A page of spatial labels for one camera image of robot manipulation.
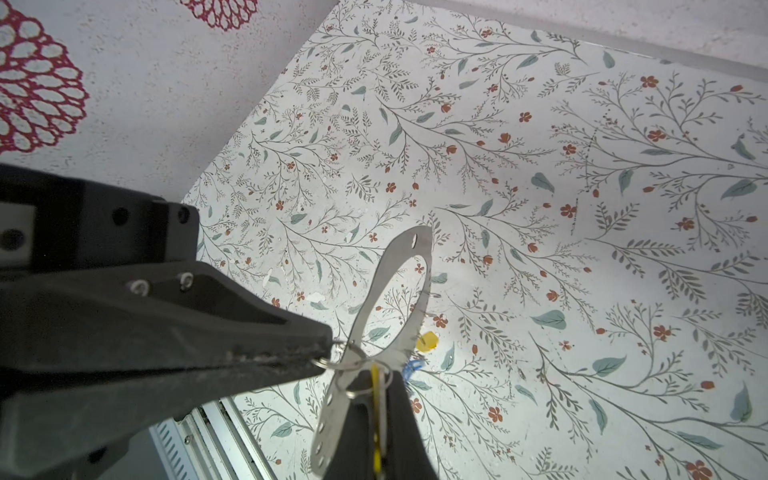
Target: wallpaper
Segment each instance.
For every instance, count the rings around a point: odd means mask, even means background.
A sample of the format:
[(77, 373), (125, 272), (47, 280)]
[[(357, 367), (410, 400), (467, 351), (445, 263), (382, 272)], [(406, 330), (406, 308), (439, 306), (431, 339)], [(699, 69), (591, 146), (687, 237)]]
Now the wallpaper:
[[(409, 388), (440, 478), (764, 478), (767, 91), (343, 0), (186, 196), (198, 256), (344, 339), (389, 240), (432, 227)], [(313, 478), (328, 381), (236, 397), (278, 478)]]

